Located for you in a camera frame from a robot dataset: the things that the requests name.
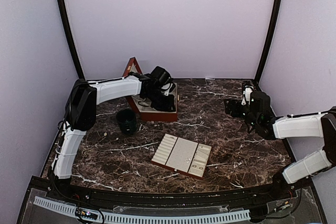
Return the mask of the dark green cup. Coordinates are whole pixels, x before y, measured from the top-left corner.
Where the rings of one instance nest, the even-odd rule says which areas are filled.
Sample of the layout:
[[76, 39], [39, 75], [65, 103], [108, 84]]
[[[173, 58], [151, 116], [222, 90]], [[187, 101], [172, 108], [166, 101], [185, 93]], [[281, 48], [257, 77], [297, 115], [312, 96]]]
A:
[[120, 131], [125, 135], [133, 135], [137, 131], [137, 117], [131, 109], [124, 109], [116, 114], [116, 121]]

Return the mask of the red jewelry tray cream insert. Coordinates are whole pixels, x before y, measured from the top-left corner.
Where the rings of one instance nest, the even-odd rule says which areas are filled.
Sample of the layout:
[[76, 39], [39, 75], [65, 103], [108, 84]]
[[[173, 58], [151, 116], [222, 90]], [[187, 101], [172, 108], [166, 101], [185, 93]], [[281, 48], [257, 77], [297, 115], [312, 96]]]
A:
[[195, 179], [203, 179], [212, 147], [165, 134], [151, 163]]

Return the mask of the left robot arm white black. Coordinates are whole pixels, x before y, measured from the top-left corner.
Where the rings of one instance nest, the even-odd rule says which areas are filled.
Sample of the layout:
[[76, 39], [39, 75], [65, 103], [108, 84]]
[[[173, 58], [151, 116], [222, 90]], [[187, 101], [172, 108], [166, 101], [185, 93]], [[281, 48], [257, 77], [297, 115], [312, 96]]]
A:
[[61, 139], [49, 178], [70, 179], [72, 165], [86, 132], [96, 123], [97, 106], [106, 101], [138, 95], [150, 100], [150, 107], [159, 112], [174, 112], [174, 87], [170, 74], [157, 68], [149, 74], [131, 72], [125, 77], [97, 81], [78, 79], [69, 95], [64, 119], [59, 123]]

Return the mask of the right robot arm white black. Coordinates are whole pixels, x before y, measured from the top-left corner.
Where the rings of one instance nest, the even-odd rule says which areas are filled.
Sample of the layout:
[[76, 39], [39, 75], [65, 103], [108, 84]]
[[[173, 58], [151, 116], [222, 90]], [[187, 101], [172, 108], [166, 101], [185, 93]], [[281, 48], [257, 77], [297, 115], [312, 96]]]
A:
[[226, 114], [241, 118], [248, 126], [265, 140], [285, 138], [319, 137], [324, 146], [296, 161], [274, 177], [274, 184], [268, 188], [273, 200], [280, 199], [288, 191], [288, 185], [335, 167], [335, 107], [327, 111], [274, 116], [270, 106], [270, 96], [262, 91], [247, 87], [241, 101], [226, 99]]

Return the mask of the red wooden jewelry box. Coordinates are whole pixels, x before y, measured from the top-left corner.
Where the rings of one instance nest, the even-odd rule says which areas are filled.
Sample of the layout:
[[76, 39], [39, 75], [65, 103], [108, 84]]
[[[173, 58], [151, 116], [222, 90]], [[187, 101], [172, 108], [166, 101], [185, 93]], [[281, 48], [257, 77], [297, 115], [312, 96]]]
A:
[[162, 67], [156, 66], [151, 73], [143, 74], [135, 57], [129, 59], [124, 77], [134, 76], [141, 80], [141, 91], [126, 97], [131, 109], [143, 121], [176, 122], [178, 118], [177, 83]]

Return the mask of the black front table rail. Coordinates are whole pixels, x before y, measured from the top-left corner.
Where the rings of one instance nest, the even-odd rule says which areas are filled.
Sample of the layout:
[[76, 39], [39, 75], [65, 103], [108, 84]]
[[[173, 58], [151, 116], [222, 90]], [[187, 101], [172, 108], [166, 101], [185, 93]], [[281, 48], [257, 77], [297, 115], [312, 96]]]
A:
[[126, 193], [71, 184], [68, 184], [66, 188], [70, 191], [68, 197], [77, 194], [79, 195], [78, 200], [104, 209], [114, 206], [182, 208], [229, 205], [231, 207], [254, 207], [273, 201], [269, 195], [270, 184], [247, 189], [191, 194]]

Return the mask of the right black frame post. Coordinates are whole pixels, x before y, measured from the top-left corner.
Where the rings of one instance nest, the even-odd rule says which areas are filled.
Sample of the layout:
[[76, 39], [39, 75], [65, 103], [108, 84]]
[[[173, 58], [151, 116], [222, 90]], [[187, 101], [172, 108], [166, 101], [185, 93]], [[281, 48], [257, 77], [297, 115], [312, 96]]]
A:
[[268, 30], [267, 30], [267, 34], [265, 38], [265, 43], [264, 43], [263, 50], [260, 56], [260, 61], [257, 67], [257, 71], [254, 77], [254, 83], [256, 86], [259, 85], [264, 69], [265, 69], [265, 66], [266, 66], [267, 58], [268, 58], [268, 55], [271, 49], [272, 40], [273, 40], [275, 30], [276, 30], [276, 24], [278, 20], [279, 11], [280, 11], [280, 5], [281, 5], [281, 0], [274, 0], [272, 11], [271, 11], [271, 16], [270, 16], [270, 22], [269, 22], [269, 26], [268, 26]]

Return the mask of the black frame post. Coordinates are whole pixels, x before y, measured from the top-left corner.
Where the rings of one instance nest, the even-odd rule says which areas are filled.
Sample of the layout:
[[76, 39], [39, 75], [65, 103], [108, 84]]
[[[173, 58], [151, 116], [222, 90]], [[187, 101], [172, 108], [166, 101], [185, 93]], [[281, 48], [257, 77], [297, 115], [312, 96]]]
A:
[[267, 58], [268, 58], [268, 55], [271, 49], [272, 40], [273, 40], [275, 30], [276, 30], [276, 24], [278, 20], [279, 11], [280, 11], [280, 5], [281, 5], [281, 0], [274, 0], [272, 11], [271, 11], [271, 16], [270, 16], [270, 22], [269, 22], [269, 26], [268, 26], [268, 30], [267, 30], [267, 34], [265, 38], [265, 43], [264, 43], [263, 50], [260, 56], [260, 61], [257, 67], [257, 71], [254, 77], [254, 83], [256, 86], [259, 85], [264, 69], [265, 69], [265, 66], [266, 66]]
[[58, 4], [62, 26], [63, 26], [64, 33], [66, 36], [66, 41], [67, 41], [68, 48], [70, 51], [72, 63], [76, 70], [76, 74], [79, 79], [85, 79], [85, 75], [84, 75], [84, 72], [83, 72], [83, 69], [80, 63], [74, 37], [73, 37], [71, 27], [70, 27], [69, 17], [68, 17], [67, 8], [66, 8], [66, 2], [65, 0], [57, 0], [57, 4]]

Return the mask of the left black frame post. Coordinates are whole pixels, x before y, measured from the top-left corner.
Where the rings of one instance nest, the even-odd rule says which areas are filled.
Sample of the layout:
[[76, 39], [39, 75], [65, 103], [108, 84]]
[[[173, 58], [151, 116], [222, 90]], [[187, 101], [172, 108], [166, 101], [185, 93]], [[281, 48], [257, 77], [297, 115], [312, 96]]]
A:
[[63, 26], [64, 33], [66, 36], [66, 41], [67, 41], [68, 48], [70, 51], [72, 63], [76, 70], [76, 74], [79, 79], [85, 79], [85, 75], [84, 75], [84, 72], [83, 72], [83, 69], [80, 63], [74, 37], [73, 37], [71, 27], [70, 27], [69, 17], [68, 17], [67, 8], [66, 8], [66, 2], [65, 0], [57, 0], [57, 4], [58, 4], [62, 26]]

